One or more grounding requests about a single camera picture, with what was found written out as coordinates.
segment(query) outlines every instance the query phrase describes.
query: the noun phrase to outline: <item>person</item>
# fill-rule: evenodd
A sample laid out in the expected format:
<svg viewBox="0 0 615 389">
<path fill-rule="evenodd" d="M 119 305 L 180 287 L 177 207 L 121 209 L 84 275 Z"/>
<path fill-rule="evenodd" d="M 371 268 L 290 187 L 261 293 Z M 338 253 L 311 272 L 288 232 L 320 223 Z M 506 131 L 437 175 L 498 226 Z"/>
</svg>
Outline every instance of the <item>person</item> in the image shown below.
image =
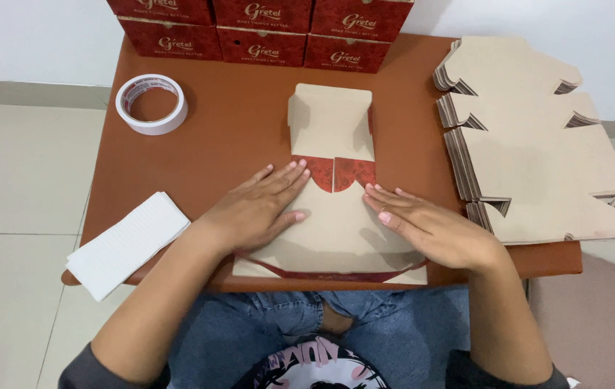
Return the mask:
<svg viewBox="0 0 615 389">
<path fill-rule="evenodd" d="M 282 212 L 309 175 L 304 160 L 269 165 L 191 223 L 58 387 L 569 387 L 502 244 L 400 189 L 367 184 L 363 200 L 427 258 L 465 269 L 467 287 L 202 294 L 222 258 L 307 217 Z"/>
</svg>

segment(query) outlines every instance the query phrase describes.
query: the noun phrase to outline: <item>person's left hand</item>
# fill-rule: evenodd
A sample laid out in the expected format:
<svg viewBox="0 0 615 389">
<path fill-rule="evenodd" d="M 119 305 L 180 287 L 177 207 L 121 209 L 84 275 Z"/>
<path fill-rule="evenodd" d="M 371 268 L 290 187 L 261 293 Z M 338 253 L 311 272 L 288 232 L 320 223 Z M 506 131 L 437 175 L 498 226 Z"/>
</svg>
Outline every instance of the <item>person's left hand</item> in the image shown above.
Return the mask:
<svg viewBox="0 0 615 389">
<path fill-rule="evenodd" d="M 225 254 L 268 244 L 286 228 L 307 217 L 297 210 L 281 215 L 307 183 L 310 171 L 306 165 L 303 159 L 274 173 L 271 173 L 272 165 L 265 167 L 228 192 L 193 225 L 204 230 Z"/>
</svg>

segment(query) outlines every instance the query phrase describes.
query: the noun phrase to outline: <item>red gift box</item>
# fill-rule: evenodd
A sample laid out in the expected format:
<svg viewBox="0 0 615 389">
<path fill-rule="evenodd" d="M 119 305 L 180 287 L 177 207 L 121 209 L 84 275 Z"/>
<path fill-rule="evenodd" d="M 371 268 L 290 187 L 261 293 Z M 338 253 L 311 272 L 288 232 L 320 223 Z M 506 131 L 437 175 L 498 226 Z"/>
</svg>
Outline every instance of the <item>red gift box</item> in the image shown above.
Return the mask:
<svg viewBox="0 0 615 389">
<path fill-rule="evenodd" d="M 225 62 L 303 66 L 305 34 L 217 27 Z"/>
<path fill-rule="evenodd" d="M 413 0 L 316 0 L 310 33 L 393 42 Z"/>
<path fill-rule="evenodd" d="M 213 26 L 209 0 L 107 0 L 117 16 Z"/>
<path fill-rule="evenodd" d="M 307 34 L 312 0 L 214 0 L 219 26 Z"/>
<path fill-rule="evenodd" d="M 221 61 L 216 27 L 118 17 L 137 54 L 145 57 Z"/>
<path fill-rule="evenodd" d="M 389 46 L 388 42 L 309 34 L 304 67 L 377 73 Z"/>
</svg>

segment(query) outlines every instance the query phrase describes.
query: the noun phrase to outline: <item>person's right hand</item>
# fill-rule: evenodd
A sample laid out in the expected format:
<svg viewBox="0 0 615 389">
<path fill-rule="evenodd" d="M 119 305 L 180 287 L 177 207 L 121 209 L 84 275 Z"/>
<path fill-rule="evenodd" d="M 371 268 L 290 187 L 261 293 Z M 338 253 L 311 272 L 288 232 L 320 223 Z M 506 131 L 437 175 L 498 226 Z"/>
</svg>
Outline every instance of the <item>person's right hand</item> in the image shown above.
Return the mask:
<svg viewBox="0 0 615 389">
<path fill-rule="evenodd" d="M 481 271 L 511 260 L 502 243 L 483 227 L 399 188 L 391 193 L 367 184 L 363 200 L 379 213 L 382 224 L 438 264 Z"/>
</svg>

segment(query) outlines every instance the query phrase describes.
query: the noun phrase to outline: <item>hand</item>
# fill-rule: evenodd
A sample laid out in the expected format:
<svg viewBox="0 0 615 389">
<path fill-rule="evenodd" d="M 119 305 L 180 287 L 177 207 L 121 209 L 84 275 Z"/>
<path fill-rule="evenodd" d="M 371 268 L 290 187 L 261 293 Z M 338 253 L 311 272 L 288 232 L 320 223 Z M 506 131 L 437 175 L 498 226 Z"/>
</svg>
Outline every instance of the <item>hand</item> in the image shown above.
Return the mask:
<svg viewBox="0 0 615 389">
<path fill-rule="evenodd" d="M 495 235 L 459 214 L 399 188 L 391 193 L 368 183 L 363 200 L 379 212 L 384 225 L 438 264 L 481 271 L 506 263 L 507 259 L 511 261 Z"/>
<path fill-rule="evenodd" d="M 279 215 L 303 190 L 310 171 L 303 159 L 271 173 L 269 165 L 231 190 L 193 225 L 210 235 L 224 254 L 233 249 L 249 251 L 274 240 L 306 215 L 291 211 Z"/>
</svg>

